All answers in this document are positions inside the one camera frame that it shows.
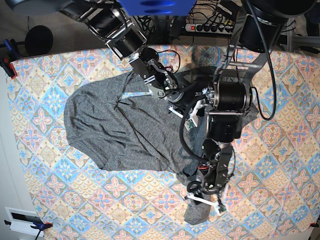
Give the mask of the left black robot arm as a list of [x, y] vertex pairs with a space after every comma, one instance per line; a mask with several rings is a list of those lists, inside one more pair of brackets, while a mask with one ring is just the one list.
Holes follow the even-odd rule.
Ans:
[[[198, 161], [186, 195], [196, 205], [212, 206], [218, 214], [226, 211], [221, 197], [234, 174], [229, 170], [230, 160], [236, 158], [232, 141], [240, 138], [243, 119], [258, 96], [252, 78], [271, 64], [270, 54], [284, 25], [303, 13], [303, 8], [288, 0], [242, 2], [226, 54], [187, 106], [179, 126], [183, 149]], [[184, 130], [193, 126], [190, 121], [199, 109], [204, 109], [206, 118], [202, 155], [194, 153], [184, 139]]]

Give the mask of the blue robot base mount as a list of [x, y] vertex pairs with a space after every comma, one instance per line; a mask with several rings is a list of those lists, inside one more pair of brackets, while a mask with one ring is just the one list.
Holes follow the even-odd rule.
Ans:
[[187, 16], [196, 0], [119, 0], [129, 16]]

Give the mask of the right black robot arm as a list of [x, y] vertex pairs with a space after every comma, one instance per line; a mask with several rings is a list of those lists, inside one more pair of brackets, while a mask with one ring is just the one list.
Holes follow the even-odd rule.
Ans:
[[69, 0], [63, 7], [66, 14], [88, 29], [120, 59], [127, 59], [133, 72], [141, 77], [150, 95], [169, 102], [168, 109], [182, 118], [187, 130], [199, 125], [199, 111], [204, 101], [187, 108], [195, 95], [204, 92], [196, 84], [179, 83], [172, 71], [159, 62], [159, 53], [147, 46], [147, 38], [130, 17], [126, 17], [119, 1]]

